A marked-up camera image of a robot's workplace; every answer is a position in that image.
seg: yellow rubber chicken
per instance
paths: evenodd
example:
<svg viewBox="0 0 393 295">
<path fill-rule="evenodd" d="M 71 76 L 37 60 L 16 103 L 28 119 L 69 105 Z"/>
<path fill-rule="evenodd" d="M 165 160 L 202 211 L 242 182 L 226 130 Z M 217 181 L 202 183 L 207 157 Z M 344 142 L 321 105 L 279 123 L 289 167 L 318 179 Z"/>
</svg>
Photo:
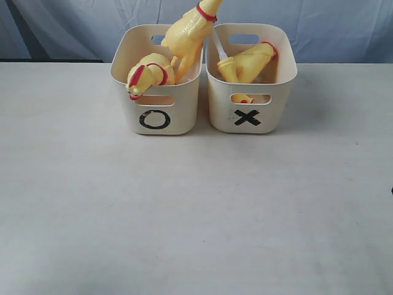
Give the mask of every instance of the yellow rubber chicken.
<svg viewBox="0 0 393 295">
<path fill-rule="evenodd" d="M 137 100 L 153 85 L 174 85 L 174 69 L 169 60 L 159 53 L 146 55 L 131 68 L 126 89 L 130 98 Z"/>
<path fill-rule="evenodd" d="M 261 42 L 233 57 L 217 63 L 218 70 L 226 82 L 252 83 L 266 65 L 276 57 L 277 51 L 269 42 Z M 252 103 L 253 98 L 245 94 L 234 94 L 234 103 Z"/>
<path fill-rule="evenodd" d="M 175 76 L 175 83 L 187 74 L 202 50 L 204 39 L 210 35 L 213 23 L 223 0 L 202 0 L 196 7 L 171 25 L 161 45 L 169 48 L 174 55 L 171 65 L 181 60 Z"/>
</svg>

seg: black circle symbol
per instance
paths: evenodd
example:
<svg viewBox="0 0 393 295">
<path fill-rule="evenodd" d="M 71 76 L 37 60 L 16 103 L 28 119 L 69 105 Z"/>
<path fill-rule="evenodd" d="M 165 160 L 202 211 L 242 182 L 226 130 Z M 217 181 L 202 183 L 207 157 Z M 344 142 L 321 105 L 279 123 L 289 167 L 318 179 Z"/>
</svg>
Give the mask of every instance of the black circle symbol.
<svg viewBox="0 0 393 295">
<path fill-rule="evenodd" d="M 146 123 L 145 123 L 146 117 L 147 117 L 148 115 L 150 115 L 152 112 L 157 112 L 157 113 L 159 113 L 159 114 L 162 114 L 162 115 L 164 116 L 164 118 L 165 118 L 164 124 L 162 124 L 162 125 L 160 125 L 160 126 L 151 126 L 151 125 L 149 125 L 149 124 L 146 124 Z M 145 127 L 145 128 L 154 129 L 154 130 L 159 130 L 159 129 L 164 129 L 164 128 L 168 127 L 169 124 L 171 123 L 171 118 L 170 118 L 170 116 L 169 116 L 166 112 L 164 112 L 164 111 L 161 111 L 161 110 L 159 110 L 159 109 L 151 109 L 150 111 L 146 111 L 146 112 L 144 112 L 143 114 L 141 114 L 141 116 L 139 117 L 139 123 L 140 123 L 143 127 Z"/>
</svg>

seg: black x symbol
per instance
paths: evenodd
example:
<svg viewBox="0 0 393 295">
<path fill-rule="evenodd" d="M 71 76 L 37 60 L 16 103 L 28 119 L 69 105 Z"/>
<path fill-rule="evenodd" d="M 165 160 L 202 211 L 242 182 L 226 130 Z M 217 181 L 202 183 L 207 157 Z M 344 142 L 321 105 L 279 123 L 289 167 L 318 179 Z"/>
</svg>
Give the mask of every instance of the black x symbol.
<svg viewBox="0 0 393 295">
<path fill-rule="evenodd" d="M 257 110 L 253 110 L 249 112 L 248 114 L 237 110 L 235 112 L 236 115 L 240 116 L 241 118 L 235 122 L 236 126 L 239 126 L 243 124 L 244 122 L 250 122 L 254 126 L 258 126 L 260 124 L 260 121 L 258 121 L 256 118 L 254 118 L 255 115 L 259 114 Z"/>
</svg>

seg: white backdrop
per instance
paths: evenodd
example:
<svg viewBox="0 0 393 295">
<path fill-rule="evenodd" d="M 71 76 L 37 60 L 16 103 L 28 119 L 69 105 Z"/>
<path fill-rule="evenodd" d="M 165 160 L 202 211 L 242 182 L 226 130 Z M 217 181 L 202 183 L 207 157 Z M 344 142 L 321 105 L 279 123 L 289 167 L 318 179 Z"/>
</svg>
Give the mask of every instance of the white backdrop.
<svg viewBox="0 0 393 295">
<path fill-rule="evenodd" d="M 0 58 L 29 58 L 0 0 Z M 50 58 L 112 61 L 124 32 L 173 23 L 197 0 L 12 0 Z M 299 63 L 393 62 L 393 0 L 224 0 L 219 23 L 269 23 Z"/>
</svg>

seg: yellow toy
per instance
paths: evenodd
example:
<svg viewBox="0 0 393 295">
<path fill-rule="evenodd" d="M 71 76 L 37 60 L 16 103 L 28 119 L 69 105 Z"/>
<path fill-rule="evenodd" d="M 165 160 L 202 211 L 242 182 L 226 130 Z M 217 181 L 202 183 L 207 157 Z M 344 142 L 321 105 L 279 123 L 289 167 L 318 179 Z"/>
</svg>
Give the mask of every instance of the yellow toy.
<svg viewBox="0 0 393 295">
<path fill-rule="evenodd" d="M 216 15 L 222 1 L 202 0 L 166 32 L 161 45 L 169 48 L 174 55 L 171 65 L 175 67 L 181 60 L 175 77 L 176 84 L 187 74 L 201 52 L 204 39 L 210 35 L 213 23 L 217 21 Z"/>
<path fill-rule="evenodd" d="M 169 60 L 159 53 L 146 55 L 132 67 L 126 89 L 130 98 L 137 100 L 153 85 L 174 85 L 174 69 Z"/>
<path fill-rule="evenodd" d="M 211 37 L 219 53 L 218 70 L 223 79 L 229 83 L 252 83 L 266 65 L 277 56 L 273 45 L 264 41 L 233 57 L 228 57 L 215 30 Z M 234 103 L 254 102 L 254 99 L 246 94 L 234 94 L 232 98 Z"/>
</svg>

